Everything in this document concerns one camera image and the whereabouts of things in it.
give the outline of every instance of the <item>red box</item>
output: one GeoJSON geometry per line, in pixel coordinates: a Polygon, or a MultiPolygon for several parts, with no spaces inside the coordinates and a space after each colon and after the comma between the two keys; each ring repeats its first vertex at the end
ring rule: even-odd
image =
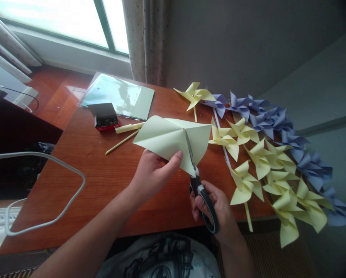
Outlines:
{"type": "Polygon", "coordinates": [[[116,127],[119,127],[119,120],[116,116],[114,106],[111,102],[109,103],[100,103],[100,104],[88,104],[88,109],[91,111],[92,115],[95,118],[95,128],[98,131],[105,131],[109,129],[115,129],[116,127]],[[107,126],[101,126],[97,127],[97,120],[100,119],[116,119],[117,124],[113,125],[107,125],[107,126]]]}

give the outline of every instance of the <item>scissors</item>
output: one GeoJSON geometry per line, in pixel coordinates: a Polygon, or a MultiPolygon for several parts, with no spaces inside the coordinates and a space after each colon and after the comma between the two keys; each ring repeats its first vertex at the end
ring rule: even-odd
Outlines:
{"type": "Polygon", "coordinates": [[[188,151],[190,153],[191,163],[192,163],[192,166],[195,170],[195,176],[190,175],[190,185],[189,185],[188,189],[189,189],[190,194],[191,194],[191,192],[193,192],[195,198],[196,198],[196,196],[201,196],[203,198],[205,204],[207,205],[207,207],[209,209],[210,215],[212,216],[213,225],[210,222],[210,219],[205,214],[203,214],[201,211],[199,211],[200,217],[204,218],[204,222],[205,222],[208,230],[211,233],[216,234],[219,232],[219,223],[218,223],[217,214],[215,213],[213,203],[210,200],[208,193],[206,192],[204,186],[202,185],[202,183],[200,181],[199,170],[197,169],[195,163],[192,161],[192,149],[191,149],[190,140],[188,138],[186,130],[185,130],[185,133],[186,133],[186,141],[187,141],[188,151]]]}

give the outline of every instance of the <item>curtain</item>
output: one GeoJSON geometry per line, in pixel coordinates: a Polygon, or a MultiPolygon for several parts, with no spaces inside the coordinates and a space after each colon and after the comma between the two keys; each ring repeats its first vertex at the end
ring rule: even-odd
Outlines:
{"type": "Polygon", "coordinates": [[[0,20],[0,66],[22,83],[31,79],[27,66],[41,66],[40,59],[0,20]]]}
{"type": "Polygon", "coordinates": [[[133,79],[165,85],[165,48],[171,0],[123,0],[133,79]]]}

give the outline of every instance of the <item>yellow pinwheel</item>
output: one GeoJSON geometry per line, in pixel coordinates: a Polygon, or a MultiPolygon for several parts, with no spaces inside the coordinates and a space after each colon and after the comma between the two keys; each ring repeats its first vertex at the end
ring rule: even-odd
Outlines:
{"type": "Polygon", "coordinates": [[[284,151],[292,149],[292,146],[285,145],[280,147],[275,147],[266,140],[266,145],[268,150],[273,153],[272,156],[268,157],[268,161],[272,169],[285,169],[286,172],[295,174],[297,166],[295,163],[287,156],[284,151]]]}
{"type": "Polygon", "coordinates": [[[281,248],[295,241],[299,236],[295,218],[312,224],[308,213],[297,207],[297,196],[289,189],[272,205],[273,210],[281,221],[280,243],[281,248]]]}
{"type": "Polygon", "coordinates": [[[250,151],[244,146],[251,160],[255,164],[258,180],[264,178],[271,170],[267,157],[272,153],[265,149],[265,138],[255,145],[250,151]]]}
{"type": "Polygon", "coordinates": [[[195,122],[197,122],[195,105],[197,105],[197,103],[199,103],[200,100],[216,101],[214,96],[208,90],[206,89],[198,90],[197,87],[199,87],[199,85],[200,85],[200,82],[192,82],[192,84],[189,86],[189,88],[185,92],[181,92],[173,88],[177,93],[181,94],[184,98],[186,98],[187,100],[191,102],[187,111],[193,108],[194,114],[195,114],[195,122]]]}
{"type": "Polygon", "coordinates": [[[236,190],[234,196],[232,197],[230,205],[237,205],[249,201],[251,194],[254,192],[263,202],[262,186],[261,183],[248,173],[249,171],[249,161],[245,161],[235,170],[230,168],[231,175],[236,184],[236,190]]]}
{"type": "Polygon", "coordinates": [[[319,205],[334,210],[324,197],[311,192],[303,179],[300,179],[297,191],[298,203],[307,211],[316,232],[320,232],[327,223],[327,216],[319,205]]]}
{"type": "Polygon", "coordinates": [[[298,179],[293,173],[270,171],[267,174],[267,184],[263,186],[263,189],[271,194],[282,195],[291,189],[287,181],[298,179]]]}
{"type": "Polygon", "coordinates": [[[258,132],[255,129],[245,125],[245,118],[242,118],[236,124],[231,123],[229,120],[227,121],[232,129],[232,133],[230,135],[232,137],[237,137],[237,143],[239,145],[245,144],[249,140],[259,143],[258,132]]]}
{"type": "Polygon", "coordinates": [[[209,140],[209,144],[225,146],[230,155],[237,161],[237,157],[239,156],[239,145],[237,141],[228,134],[229,131],[230,128],[218,129],[212,117],[213,140],[209,140]]]}

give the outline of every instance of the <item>pushpin box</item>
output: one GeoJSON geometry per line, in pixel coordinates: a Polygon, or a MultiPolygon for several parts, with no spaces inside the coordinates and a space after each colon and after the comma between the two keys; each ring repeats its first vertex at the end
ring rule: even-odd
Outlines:
{"type": "Polygon", "coordinates": [[[111,102],[100,104],[88,104],[88,109],[95,118],[95,128],[105,131],[119,127],[118,117],[111,102]]]}

